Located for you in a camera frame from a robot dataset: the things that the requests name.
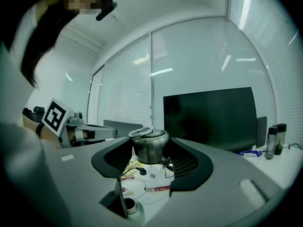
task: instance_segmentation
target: bottle cap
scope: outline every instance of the bottle cap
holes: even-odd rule
[[[286,132],[286,123],[278,123],[276,127],[278,127],[278,132]]]
[[[273,134],[273,135],[278,134],[278,127],[276,127],[274,125],[269,127],[268,134]]]

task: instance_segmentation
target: table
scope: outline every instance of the table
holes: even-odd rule
[[[263,151],[265,149],[266,146],[263,146],[261,148],[258,148],[257,150]],[[260,171],[265,173],[273,181],[275,181],[282,189],[290,187],[293,184],[297,174],[299,173],[303,165],[303,150],[300,150],[296,146],[291,146],[290,149],[284,148],[281,155],[275,155],[271,160],[266,160],[264,155],[265,153],[263,153],[262,159],[253,165],[257,167]],[[147,185],[170,185],[174,178],[165,178],[163,165],[154,166],[158,170],[156,173],[156,179],[154,179],[153,183],[151,183],[151,180],[149,180],[150,183],[147,183]],[[133,175],[148,182],[147,175],[141,176],[138,171],[136,171],[136,173]],[[167,177],[171,175],[172,174],[167,170]],[[165,203],[169,200],[169,191],[167,190],[161,192],[147,192],[142,197],[139,197],[137,200],[143,205],[144,208],[144,225],[164,207]]]
[[[132,175],[136,178],[142,179],[146,183],[147,188],[167,186],[170,185],[170,183],[174,180],[174,177],[170,177],[173,176],[173,173],[168,169],[164,169],[163,165],[144,165],[143,167],[147,171],[147,174],[145,176],[140,175],[139,171],[135,171],[135,173]],[[154,173],[156,175],[156,178],[150,178],[149,171]],[[128,181],[125,184],[122,183],[122,186],[130,190],[134,189],[135,191],[137,183],[138,182],[136,181]],[[146,192],[144,195],[135,199],[143,205],[145,213],[145,222],[143,224],[145,224],[153,216],[155,216],[169,200],[169,190],[159,192]]]
[[[265,149],[266,146],[263,146],[257,150]],[[291,146],[290,149],[284,148],[281,155],[274,155],[271,160],[266,160],[264,155],[265,152],[263,152],[262,159],[254,166],[274,180],[282,189],[290,187],[302,168],[303,150],[297,146]]]

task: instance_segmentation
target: water bottle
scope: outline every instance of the water bottle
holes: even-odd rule
[[[277,134],[278,134],[278,127],[273,125],[268,129],[267,147],[265,152],[265,158],[267,160],[271,160],[274,157],[276,150],[276,143],[277,143]]]
[[[285,123],[279,123],[276,125],[278,127],[278,140],[275,150],[275,155],[280,155],[283,150],[284,141],[285,141],[285,135],[286,135],[286,124]]]

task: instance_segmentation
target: computer monitor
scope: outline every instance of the computer monitor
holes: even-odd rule
[[[250,87],[163,97],[164,129],[172,137],[237,151],[256,144],[257,116]]]

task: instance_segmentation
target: clear plastic bottle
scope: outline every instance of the clear plastic bottle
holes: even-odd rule
[[[276,143],[277,143],[277,134],[278,134],[278,127],[273,125],[268,129],[267,147],[265,152],[265,158],[267,160],[271,160],[274,157],[276,150]]]

